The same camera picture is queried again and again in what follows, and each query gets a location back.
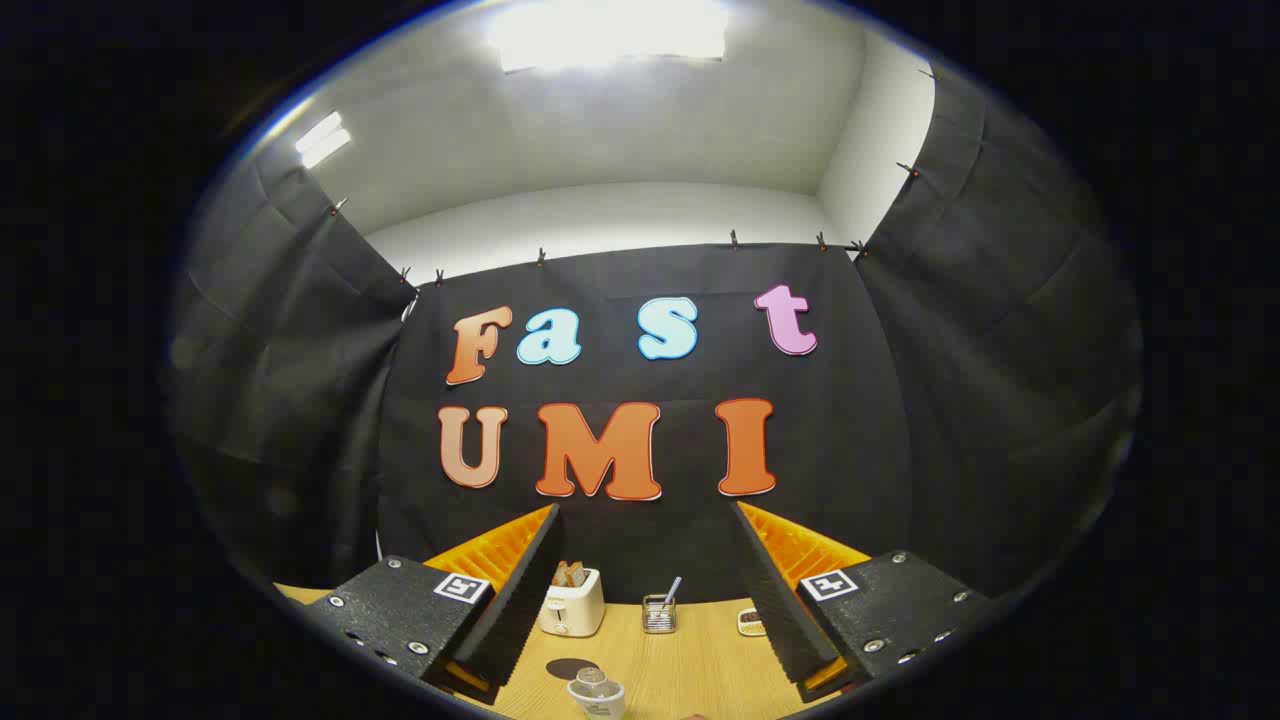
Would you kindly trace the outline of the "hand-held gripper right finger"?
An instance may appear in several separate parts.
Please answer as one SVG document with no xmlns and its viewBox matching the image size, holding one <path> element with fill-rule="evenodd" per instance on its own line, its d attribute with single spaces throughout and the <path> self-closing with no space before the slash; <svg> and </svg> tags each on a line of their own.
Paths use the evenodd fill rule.
<svg viewBox="0 0 1280 720">
<path fill-rule="evenodd" d="M 804 702 L 931 661 L 993 612 L 914 552 L 870 556 L 745 502 L 731 512 L 748 594 Z"/>
</svg>

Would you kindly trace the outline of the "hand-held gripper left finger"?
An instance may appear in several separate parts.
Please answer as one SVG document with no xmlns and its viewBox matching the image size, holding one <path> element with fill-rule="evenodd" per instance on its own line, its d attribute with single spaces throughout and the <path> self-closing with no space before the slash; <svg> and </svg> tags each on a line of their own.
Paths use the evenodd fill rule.
<svg viewBox="0 0 1280 720">
<path fill-rule="evenodd" d="M 342 647 L 493 705 L 563 547 L 561 509 L 550 503 L 425 562 L 388 555 L 302 610 Z"/>
</svg>

